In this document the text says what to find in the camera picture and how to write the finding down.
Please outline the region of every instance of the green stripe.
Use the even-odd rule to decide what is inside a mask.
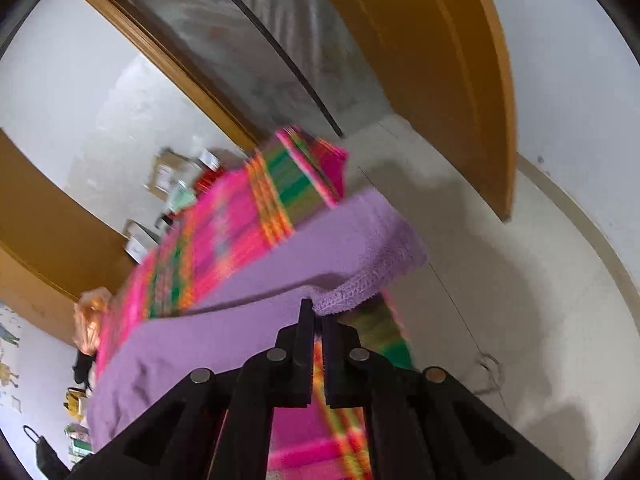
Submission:
[[[278,150],[273,150],[271,153],[262,154],[264,161],[267,164],[267,170],[271,171],[272,168],[277,167],[284,159],[290,158],[289,152],[286,148],[281,147]]]
[[[309,179],[302,174],[299,179],[295,182],[292,182],[286,189],[283,189],[282,192],[279,193],[280,201],[284,207],[291,204],[297,197],[300,196],[306,189],[310,186]]]
[[[160,259],[160,250],[156,251],[155,262],[153,263],[154,272],[151,277],[151,283],[149,284],[149,294],[148,294],[148,303],[147,307],[149,310],[149,317],[156,317],[156,282],[158,281],[158,270],[160,269],[159,265]]]
[[[290,158],[282,161],[277,168],[273,168],[268,177],[273,182],[278,194],[287,189],[293,182],[297,181],[300,176],[304,175],[297,167],[296,163]]]
[[[171,287],[171,303],[168,305],[168,312],[166,316],[172,316],[178,312],[178,299],[180,298],[180,289],[182,286],[182,280],[180,279],[180,260],[182,256],[182,247],[184,246],[184,225],[180,225],[180,233],[175,243],[174,260],[172,265],[174,272],[172,275],[172,287]]]
[[[291,223],[297,226],[322,209],[324,209],[324,202],[316,190],[309,186],[294,202],[287,204],[287,216]]]
[[[79,440],[77,438],[74,438],[72,440],[74,446],[79,447],[80,449],[84,449],[87,451],[91,451],[91,444],[89,444],[88,442],[85,442],[83,440]]]
[[[407,370],[414,370],[414,364],[411,359],[411,354],[409,353],[409,347],[403,339],[387,346],[382,350],[381,354],[389,359],[393,366],[406,368]]]

